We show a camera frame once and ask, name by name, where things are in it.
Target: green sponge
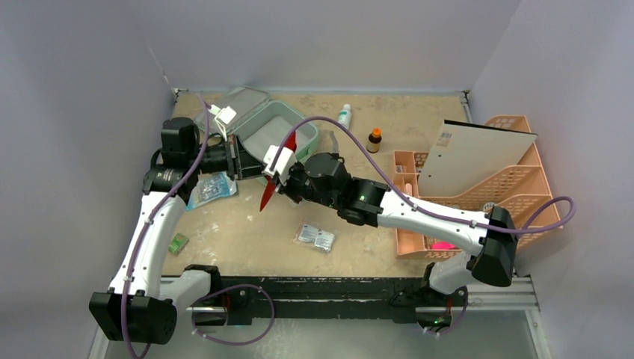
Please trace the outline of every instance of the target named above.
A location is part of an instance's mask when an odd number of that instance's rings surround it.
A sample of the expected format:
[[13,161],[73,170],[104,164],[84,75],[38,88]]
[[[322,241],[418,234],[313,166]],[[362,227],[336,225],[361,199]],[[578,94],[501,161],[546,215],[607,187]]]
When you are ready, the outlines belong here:
[[189,242],[189,238],[185,237],[184,235],[180,233],[177,233],[174,236],[174,239],[172,239],[172,242],[170,243],[170,252],[174,254],[180,253],[180,251],[182,251],[183,247],[185,247],[187,242]]

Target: bottle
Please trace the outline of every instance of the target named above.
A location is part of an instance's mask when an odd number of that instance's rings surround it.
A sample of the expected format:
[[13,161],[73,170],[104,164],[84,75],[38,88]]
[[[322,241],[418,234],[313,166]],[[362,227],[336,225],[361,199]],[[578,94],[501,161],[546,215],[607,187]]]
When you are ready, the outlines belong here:
[[351,110],[350,105],[346,103],[337,118],[337,122],[341,123],[346,129],[350,129],[350,119],[352,118]]
[[379,147],[381,146],[381,129],[378,127],[372,130],[370,136],[368,136],[368,144],[366,145],[366,150],[370,153],[378,152]]

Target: white cylinder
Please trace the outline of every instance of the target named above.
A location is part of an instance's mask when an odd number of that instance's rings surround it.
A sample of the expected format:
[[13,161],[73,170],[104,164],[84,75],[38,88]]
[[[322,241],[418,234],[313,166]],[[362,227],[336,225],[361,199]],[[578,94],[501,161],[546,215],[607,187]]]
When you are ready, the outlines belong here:
[[350,120],[352,119],[352,107],[349,104],[345,104],[339,113],[337,122],[341,123],[346,129],[350,129]]

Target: beige tabletop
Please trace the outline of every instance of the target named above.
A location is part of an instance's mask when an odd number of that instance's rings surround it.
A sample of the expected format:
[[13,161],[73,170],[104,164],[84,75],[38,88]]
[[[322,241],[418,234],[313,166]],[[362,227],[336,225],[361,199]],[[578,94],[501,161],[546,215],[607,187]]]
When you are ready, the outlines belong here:
[[[209,103],[217,94],[205,95]],[[344,104],[352,106],[350,130],[366,143],[374,127],[383,133],[375,161],[391,175],[393,151],[429,151],[442,120],[465,121],[457,96],[273,95],[306,116],[336,118]],[[195,118],[202,107],[195,95],[179,96],[174,116]],[[317,122],[319,148],[331,152],[332,134],[339,154],[354,177],[381,180],[354,143],[329,123]],[[394,229],[358,227],[337,217],[336,211],[315,203],[292,206],[274,195],[263,212],[259,202],[264,186],[254,179],[238,182],[238,194],[214,200],[186,212],[176,231],[189,237],[178,255],[167,254],[164,274],[180,274],[190,264],[216,265],[224,275],[413,277],[423,274],[428,260],[397,260]],[[329,254],[293,241],[307,220],[336,235]]]

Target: container lid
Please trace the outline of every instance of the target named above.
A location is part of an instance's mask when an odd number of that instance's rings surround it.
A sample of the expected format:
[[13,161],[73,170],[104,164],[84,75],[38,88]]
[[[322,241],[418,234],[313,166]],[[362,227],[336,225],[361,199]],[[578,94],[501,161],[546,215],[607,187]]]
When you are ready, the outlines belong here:
[[[231,106],[233,111],[236,112],[236,116],[229,123],[225,124],[227,133],[229,134],[243,122],[248,120],[251,115],[261,106],[266,104],[270,98],[271,94],[266,91],[242,86],[231,90],[228,94],[216,100],[214,105],[219,108]],[[205,117],[203,112],[196,117],[194,122],[200,131],[205,131]],[[218,131],[218,128],[213,121],[209,124],[209,126],[211,132]]]

